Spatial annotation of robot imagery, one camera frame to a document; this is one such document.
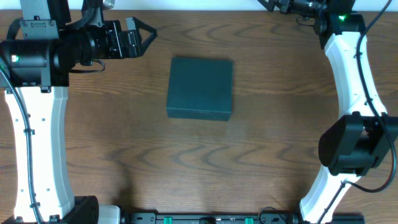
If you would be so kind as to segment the black container box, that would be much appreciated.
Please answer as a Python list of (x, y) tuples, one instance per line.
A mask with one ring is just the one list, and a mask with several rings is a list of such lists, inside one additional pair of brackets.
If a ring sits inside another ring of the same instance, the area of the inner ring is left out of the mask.
[(232, 61), (172, 59), (166, 103), (169, 118), (227, 121), (232, 110)]

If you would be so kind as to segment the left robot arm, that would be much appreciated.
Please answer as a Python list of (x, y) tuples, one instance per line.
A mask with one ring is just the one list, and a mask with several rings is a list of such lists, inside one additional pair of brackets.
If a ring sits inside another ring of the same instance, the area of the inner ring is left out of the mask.
[(85, 1), (71, 20), (66, 1), (25, 0), (23, 16), (1, 42), (1, 88), (11, 113), (17, 158), (17, 198), (8, 223), (122, 223), (115, 205), (75, 196), (67, 172), (65, 111), (69, 75), (94, 63), (144, 55), (157, 37), (136, 17), (106, 21), (112, 1)]

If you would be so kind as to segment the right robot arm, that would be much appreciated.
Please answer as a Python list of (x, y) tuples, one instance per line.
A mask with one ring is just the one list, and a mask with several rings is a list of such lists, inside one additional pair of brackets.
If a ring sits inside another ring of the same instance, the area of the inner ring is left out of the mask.
[(266, 207), (261, 223), (363, 223), (360, 215), (337, 215), (335, 209), (350, 187), (377, 168), (387, 153), (391, 171), (382, 192), (397, 171), (397, 118), (389, 116), (374, 84), (367, 56), (370, 25), (354, 10), (353, 1), (267, 0), (268, 10), (313, 19), (313, 29), (330, 62), (339, 103), (339, 117), (320, 138), (320, 170), (294, 212), (283, 214)]

